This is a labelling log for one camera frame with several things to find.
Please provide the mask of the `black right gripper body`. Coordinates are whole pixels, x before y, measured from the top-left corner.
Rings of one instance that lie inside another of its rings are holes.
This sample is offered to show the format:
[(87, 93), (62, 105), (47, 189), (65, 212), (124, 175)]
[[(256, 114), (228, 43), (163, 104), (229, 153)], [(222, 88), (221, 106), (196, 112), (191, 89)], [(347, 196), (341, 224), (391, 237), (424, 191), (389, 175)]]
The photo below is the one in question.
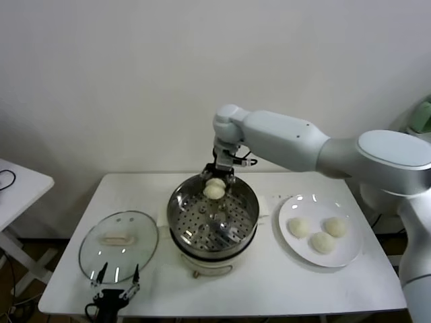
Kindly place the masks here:
[(219, 170), (216, 168), (215, 163), (208, 163), (203, 169), (203, 176), (206, 178), (227, 178), (229, 176), (234, 176), (234, 169)]

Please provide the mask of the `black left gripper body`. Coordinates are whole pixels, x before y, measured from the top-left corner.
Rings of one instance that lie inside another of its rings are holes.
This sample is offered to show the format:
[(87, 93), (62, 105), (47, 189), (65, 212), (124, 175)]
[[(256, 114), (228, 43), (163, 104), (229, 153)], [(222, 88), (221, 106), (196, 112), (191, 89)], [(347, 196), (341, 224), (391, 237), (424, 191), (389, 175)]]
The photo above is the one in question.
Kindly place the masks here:
[(115, 323), (118, 312), (129, 305), (129, 297), (124, 289), (103, 289), (102, 295), (94, 297), (97, 307), (96, 323)]

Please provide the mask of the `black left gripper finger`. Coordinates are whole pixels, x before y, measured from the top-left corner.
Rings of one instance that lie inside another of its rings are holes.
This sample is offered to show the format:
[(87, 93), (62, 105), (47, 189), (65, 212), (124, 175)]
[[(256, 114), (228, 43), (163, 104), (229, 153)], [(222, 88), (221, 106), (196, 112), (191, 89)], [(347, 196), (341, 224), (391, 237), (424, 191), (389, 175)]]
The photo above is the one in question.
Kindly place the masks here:
[(132, 285), (121, 294), (120, 298), (124, 300), (131, 300), (139, 290), (139, 265), (137, 264), (133, 273)]
[(102, 283), (103, 283), (104, 276), (106, 274), (107, 267), (108, 267), (108, 264), (105, 263), (102, 269), (98, 272), (96, 279), (91, 280), (90, 285), (94, 292), (94, 296), (92, 298), (94, 301), (103, 296)]

